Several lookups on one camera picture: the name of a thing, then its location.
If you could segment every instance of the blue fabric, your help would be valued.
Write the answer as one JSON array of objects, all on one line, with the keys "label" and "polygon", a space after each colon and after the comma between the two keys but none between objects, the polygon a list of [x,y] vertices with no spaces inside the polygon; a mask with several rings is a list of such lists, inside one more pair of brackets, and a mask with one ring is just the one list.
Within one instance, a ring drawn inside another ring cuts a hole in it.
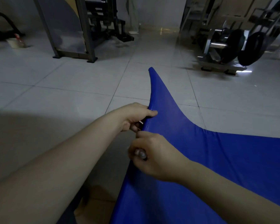
[{"label": "blue fabric", "polygon": [[[187,158],[280,205],[280,138],[202,129],[185,117],[152,67],[149,75],[149,109],[158,115],[143,130],[163,135]],[[110,223],[224,221],[183,186],[155,180],[130,163]]]}]

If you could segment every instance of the person's foot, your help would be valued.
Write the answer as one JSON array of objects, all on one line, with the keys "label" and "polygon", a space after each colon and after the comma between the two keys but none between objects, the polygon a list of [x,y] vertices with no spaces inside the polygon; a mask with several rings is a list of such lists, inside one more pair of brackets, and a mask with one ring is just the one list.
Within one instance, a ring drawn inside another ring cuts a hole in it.
[{"label": "person's foot", "polygon": [[131,34],[131,35],[137,35],[137,34],[139,34],[139,32],[138,32],[138,31],[129,31],[129,34]]}]

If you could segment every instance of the left arm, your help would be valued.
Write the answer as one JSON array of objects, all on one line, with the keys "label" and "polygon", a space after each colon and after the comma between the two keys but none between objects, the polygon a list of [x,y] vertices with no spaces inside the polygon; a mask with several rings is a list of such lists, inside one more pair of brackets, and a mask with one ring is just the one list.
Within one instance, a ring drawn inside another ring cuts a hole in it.
[{"label": "left arm", "polygon": [[56,223],[114,137],[156,111],[133,103],[101,116],[0,182],[0,223]]}]

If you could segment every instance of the tile floor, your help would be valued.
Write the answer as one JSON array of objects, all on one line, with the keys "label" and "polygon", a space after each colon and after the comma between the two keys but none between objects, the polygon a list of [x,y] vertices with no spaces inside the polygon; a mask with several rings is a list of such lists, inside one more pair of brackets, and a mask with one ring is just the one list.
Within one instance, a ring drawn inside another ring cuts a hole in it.
[{"label": "tile floor", "polygon": [[[112,39],[96,49],[94,64],[53,59],[44,32],[28,36],[32,47],[26,49],[0,43],[0,179],[106,112],[132,102],[148,105],[151,66],[198,126],[280,137],[280,61],[264,57],[237,76],[203,72],[196,48],[177,37],[141,31],[134,42]],[[92,203],[113,208],[133,137],[120,134],[89,175]]]}]

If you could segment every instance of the hand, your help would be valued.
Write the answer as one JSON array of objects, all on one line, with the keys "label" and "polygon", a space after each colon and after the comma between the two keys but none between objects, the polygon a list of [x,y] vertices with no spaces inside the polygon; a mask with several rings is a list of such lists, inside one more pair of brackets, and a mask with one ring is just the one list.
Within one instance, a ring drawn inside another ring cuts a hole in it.
[{"label": "hand", "polygon": [[125,105],[113,112],[117,113],[117,116],[123,121],[122,131],[131,129],[135,133],[139,131],[139,126],[135,125],[135,123],[143,120],[147,116],[154,117],[158,113],[157,111],[149,110],[147,106],[139,103]]},{"label": "hand", "polygon": [[[138,148],[146,151],[146,161],[135,155],[135,150]],[[129,158],[142,172],[158,180],[169,182],[181,180],[183,170],[190,162],[162,135],[147,131],[139,131],[136,134],[136,139],[129,148]]]}]

